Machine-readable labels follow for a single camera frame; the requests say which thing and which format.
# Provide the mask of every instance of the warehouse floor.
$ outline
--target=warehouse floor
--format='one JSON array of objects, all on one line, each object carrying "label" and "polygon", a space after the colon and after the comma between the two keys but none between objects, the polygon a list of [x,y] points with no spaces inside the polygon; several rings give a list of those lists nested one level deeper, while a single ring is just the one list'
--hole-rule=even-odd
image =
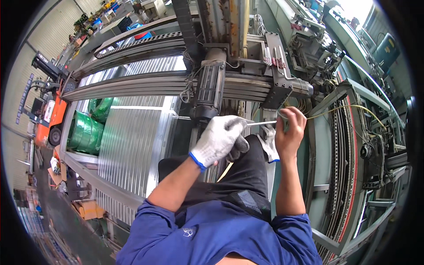
[{"label": "warehouse floor", "polygon": [[48,178],[53,151],[42,148],[44,167],[35,169],[37,192],[44,214],[43,226],[48,230],[50,219],[58,235],[69,246],[71,252],[81,259],[82,264],[115,264],[110,257],[112,250],[99,238],[77,212],[71,207],[66,195],[59,190],[50,190]]}]

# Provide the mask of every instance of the wheel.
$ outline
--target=wheel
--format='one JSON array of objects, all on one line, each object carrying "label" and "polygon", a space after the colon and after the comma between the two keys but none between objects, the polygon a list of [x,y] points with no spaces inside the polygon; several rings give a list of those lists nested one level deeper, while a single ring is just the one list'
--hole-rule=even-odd
[{"label": "wheel", "polygon": [[62,131],[59,128],[53,127],[50,129],[49,142],[51,145],[53,146],[59,145],[61,137],[62,137]]}]

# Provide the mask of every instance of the conveyor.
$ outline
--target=conveyor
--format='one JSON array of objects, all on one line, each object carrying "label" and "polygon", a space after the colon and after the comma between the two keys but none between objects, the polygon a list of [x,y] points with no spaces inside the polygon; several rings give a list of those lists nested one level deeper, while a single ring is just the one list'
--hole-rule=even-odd
[{"label": "conveyor", "polygon": [[[177,6],[187,11],[186,2],[182,2],[174,3],[174,8]],[[64,100],[71,102],[71,107],[64,122],[60,157],[96,189],[99,204],[127,224],[132,223],[137,207],[157,185],[157,163],[168,154],[173,126],[179,117],[179,95],[187,90],[187,83],[194,88],[209,89],[218,101],[242,102],[240,114],[249,119],[253,113],[252,106],[259,103],[257,122],[275,119],[276,110],[289,97],[307,101],[309,117],[336,106],[361,104],[364,98],[372,98],[384,106],[383,99],[375,94],[358,94],[357,90],[367,89],[361,84],[353,84],[349,80],[343,83],[339,83],[342,80],[329,81],[336,79],[337,72],[334,70],[339,60],[326,61],[328,67],[317,68],[322,73],[319,81],[292,77],[279,34],[267,32],[258,36],[255,32],[248,33],[247,26],[252,21],[252,15],[246,12],[250,10],[245,6],[248,1],[220,1],[223,9],[213,0],[197,2],[198,12],[176,12],[176,16],[157,20],[105,42],[96,50],[94,60],[71,73],[72,77],[81,80],[78,88],[62,95]],[[287,8],[293,7],[295,1],[270,2]],[[225,8],[230,5],[236,8]],[[304,9],[296,12],[307,15]],[[178,32],[138,41],[130,39],[155,27],[166,29],[176,23],[180,26]],[[325,35],[325,26],[318,24],[317,27],[318,34]],[[216,49],[220,50],[224,59],[213,59],[211,51]],[[218,63],[210,64],[211,58]],[[183,60],[187,70],[174,71],[177,60]],[[202,62],[212,66],[201,69]],[[198,97],[195,91],[189,92],[191,99]],[[106,97],[115,97],[115,100],[105,124],[99,156],[67,150],[74,110],[83,109],[87,99]],[[220,113],[220,105],[202,106],[215,108],[216,113]],[[203,113],[191,119],[196,117],[202,119],[197,121],[200,125],[192,129],[191,144],[195,143],[211,118]],[[319,220],[311,219],[311,223],[318,223],[312,230],[313,238],[325,262],[351,253],[384,221],[384,218],[378,218],[352,239],[361,225],[367,198],[366,190],[359,184],[364,175],[364,159],[360,157],[360,151],[368,135],[367,119],[364,111],[355,107],[341,108],[320,117],[326,124],[325,134],[331,136],[331,146],[324,148],[321,142],[317,142],[323,137],[318,128],[321,123],[318,119],[317,122],[308,121],[309,173],[304,199],[309,212],[317,203],[312,199],[313,193],[314,197],[323,195],[326,216]],[[315,170],[323,157],[331,159],[327,176]],[[219,173],[219,170],[214,170],[209,170],[207,176],[201,179],[214,181],[212,175]],[[275,164],[270,165],[267,173],[271,198]],[[396,198],[393,198],[393,204],[387,205],[383,216],[390,214],[395,202]]]}]

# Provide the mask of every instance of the blue sleeve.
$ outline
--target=blue sleeve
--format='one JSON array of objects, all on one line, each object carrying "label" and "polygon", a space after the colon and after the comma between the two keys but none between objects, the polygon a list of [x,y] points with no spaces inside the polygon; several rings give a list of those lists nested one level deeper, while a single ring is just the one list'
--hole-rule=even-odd
[{"label": "blue sleeve", "polygon": [[281,247],[288,251],[286,264],[322,264],[312,239],[312,229],[307,214],[276,216],[271,226]]},{"label": "blue sleeve", "polygon": [[127,243],[116,256],[116,264],[136,263],[138,258],[176,229],[173,212],[144,200],[138,207]]}]

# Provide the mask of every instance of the blue jacket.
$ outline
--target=blue jacket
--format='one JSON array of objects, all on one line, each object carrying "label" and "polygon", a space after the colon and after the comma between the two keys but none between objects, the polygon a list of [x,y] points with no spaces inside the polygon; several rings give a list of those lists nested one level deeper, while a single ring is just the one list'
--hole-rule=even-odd
[{"label": "blue jacket", "polygon": [[145,200],[117,264],[213,265],[230,252],[258,265],[322,264],[307,214],[277,216],[270,225],[231,203],[208,201],[181,218]]}]

